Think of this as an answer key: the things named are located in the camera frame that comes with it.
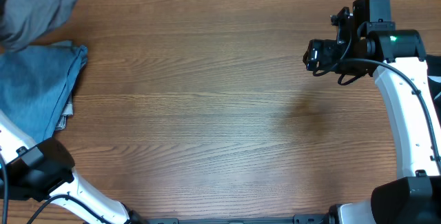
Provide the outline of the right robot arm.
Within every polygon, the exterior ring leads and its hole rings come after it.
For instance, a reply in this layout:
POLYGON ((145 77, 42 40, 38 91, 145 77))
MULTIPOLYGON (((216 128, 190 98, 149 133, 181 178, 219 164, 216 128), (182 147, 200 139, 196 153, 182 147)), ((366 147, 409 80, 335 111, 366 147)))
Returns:
POLYGON ((426 53, 416 30, 399 30, 390 0, 355 0, 331 17, 334 40, 313 39, 303 61, 339 85, 371 76, 383 98, 397 158, 396 180, 368 200, 330 207, 295 223, 440 222, 440 58, 426 53))

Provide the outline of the grey shorts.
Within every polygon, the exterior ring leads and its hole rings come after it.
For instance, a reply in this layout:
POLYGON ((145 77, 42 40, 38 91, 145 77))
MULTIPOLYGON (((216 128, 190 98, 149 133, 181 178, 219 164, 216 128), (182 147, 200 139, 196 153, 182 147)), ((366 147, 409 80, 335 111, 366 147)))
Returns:
POLYGON ((1 47, 21 50, 61 27, 78 0, 1 0, 1 47))

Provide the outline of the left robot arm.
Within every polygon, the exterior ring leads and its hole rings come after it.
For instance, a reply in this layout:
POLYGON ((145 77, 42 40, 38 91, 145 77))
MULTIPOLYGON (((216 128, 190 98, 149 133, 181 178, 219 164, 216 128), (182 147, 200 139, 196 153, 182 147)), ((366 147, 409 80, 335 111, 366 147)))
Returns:
POLYGON ((1 113, 1 222, 8 222, 10 201, 31 198, 42 205, 29 223, 50 204, 70 211, 85 223, 147 222, 88 183, 77 172, 74 159, 61 142, 48 138, 37 143, 1 113))

